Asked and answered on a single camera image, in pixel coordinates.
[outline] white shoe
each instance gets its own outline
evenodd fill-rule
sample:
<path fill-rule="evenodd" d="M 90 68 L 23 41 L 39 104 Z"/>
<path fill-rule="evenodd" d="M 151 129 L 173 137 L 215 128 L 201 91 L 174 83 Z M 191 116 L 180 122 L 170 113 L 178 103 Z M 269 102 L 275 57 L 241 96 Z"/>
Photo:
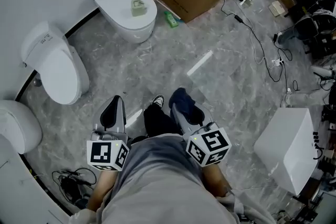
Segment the white shoe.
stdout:
<path fill-rule="evenodd" d="M 160 108 L 162 108 L 163 104 L 164 104 L 164 97 L 163 95 L 158 95 L 156 96 L 153 101 L 152 104 L 157 104 Z"/>

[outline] toilet tank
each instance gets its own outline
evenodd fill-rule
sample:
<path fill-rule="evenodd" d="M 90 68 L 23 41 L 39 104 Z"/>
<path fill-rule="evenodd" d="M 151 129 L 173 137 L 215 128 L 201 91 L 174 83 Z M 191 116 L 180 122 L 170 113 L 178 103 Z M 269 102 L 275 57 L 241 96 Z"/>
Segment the toilet tank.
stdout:
<path fill-rule="evenodd" d="M 21 59 L 30 67 L 40 66 L 55 48 L 68 50 L 68 42 L 62 32 L 49 22 L 39 23 L 26 36 L 21 47 Z"/>

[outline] gray tile floor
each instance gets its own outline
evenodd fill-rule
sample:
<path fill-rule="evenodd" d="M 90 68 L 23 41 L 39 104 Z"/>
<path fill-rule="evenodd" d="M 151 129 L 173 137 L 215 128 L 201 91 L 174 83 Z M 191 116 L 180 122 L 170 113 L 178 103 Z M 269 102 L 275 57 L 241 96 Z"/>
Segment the gray tile floor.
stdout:
<path fill-rule="evenodd" d="M 269 60 L 278 58 L 271 41 L 274 33 L 291 25 L 287 18 L 273 17 L 268 9 L 272 1 L 254 0 L 250 7 L 244 8 Z M 232 15 L 222 13 L 221 6 L 218 4 L 174 29 L 165 21 L 159 6 L 153 35 L 140 45 L 125 42 L 98 14 L 69 38 L 88 71 L 89 92 L 75 104 L 66 106 L 52 101 L 43 87 L 28 87 L 22 102 L 37 116 L 44 136 L 26 158 L 36 173 L 46 175 L 40 179 L 71 211 L 78 209 L 64 201 L 51 172 L 87 167 L 86 140 L 90 137 L 95 110 L 118 94 L 123 97 L 130 117 L 145 109 L 156 94 L 162 93 L 168 99 L 178 87 L 185 87 L 225 128 L 233 148 L 220 166 L 232 186 L 245 190 L 271 213 L 285 209 L 293 214 L 299 209 L 300 204 L 276 186 L 253 151 L 253 144 L 280 106 L 286 88 L 284 74 L 278 83 L 271 81 L 264 63 L 255 63 L 249 29 Z M 246 21 L 233 0 L 226 0 L 223 10 L 232 11 Z M 253 40 L 260 61 L 261 49 Z M 317 84 L 303 44 L 291 40 L 287 46 L 293 54 L 293 61 L 285 59 L 288 87 L 292 87 L 295 79 L 299 88 L 315 89 Z M 212 56 L 188 76 L 187 72 L 209 51 Z M 279 77 L 280 70 L 271 70 L 274 78 Z M 164 110 L 169 112 L 167 104 Z M 317 130 L 320 108 L 311 112 Z M 142 115 L 127 133 L 131 137 L 145 133 Z"/>

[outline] white box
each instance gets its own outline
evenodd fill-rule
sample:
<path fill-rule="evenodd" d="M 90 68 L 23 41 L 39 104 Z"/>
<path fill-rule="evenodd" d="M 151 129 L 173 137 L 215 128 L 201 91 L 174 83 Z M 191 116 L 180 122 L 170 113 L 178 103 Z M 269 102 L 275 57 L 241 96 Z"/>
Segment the white box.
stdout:
<path fill-rule="evenodd" d="M 231 146 L 224 128 L 220 128 L 190 136 L 186 151 L 204 167 L 223 160 Z"/>
<path fill-rule="evenodd" d="M 254 151 L 275 182 L 298 195 L 317 164 L 309 109 L 278 108 Z"/>
<path fill-rule="evenodd" d="M 102 171 L 122 171 L 129 148 L 122 140 L 87 141 L 87 161 Z"/>

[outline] white toilet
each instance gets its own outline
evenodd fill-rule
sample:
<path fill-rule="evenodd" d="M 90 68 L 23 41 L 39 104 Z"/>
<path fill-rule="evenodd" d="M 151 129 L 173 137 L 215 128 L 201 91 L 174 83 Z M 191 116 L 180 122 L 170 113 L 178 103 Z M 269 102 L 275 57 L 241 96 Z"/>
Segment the white toilet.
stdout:
<path fill-rule="evenodd" d="M 57 103 L 73 104 L 89 89 L 83 62 L 53 24 L 42 22 L 28 34 L 21 58 L 40 74 L 47 94 Z"/>
<path fill-rule="evenodd" d="M 152 34 L 157 14 L 154 0 L 142 0 L 147 12 L 133 17 L 132 0 L 94 0 L 118 34 L 130 43 L 142 43 Z"/>
<path fill-rule="evenodd" d="M 10 100 L 0 100 L 0 134 L 19 153 L 35 148 L 41 141 L 41 127 L 25 105 Z"/>

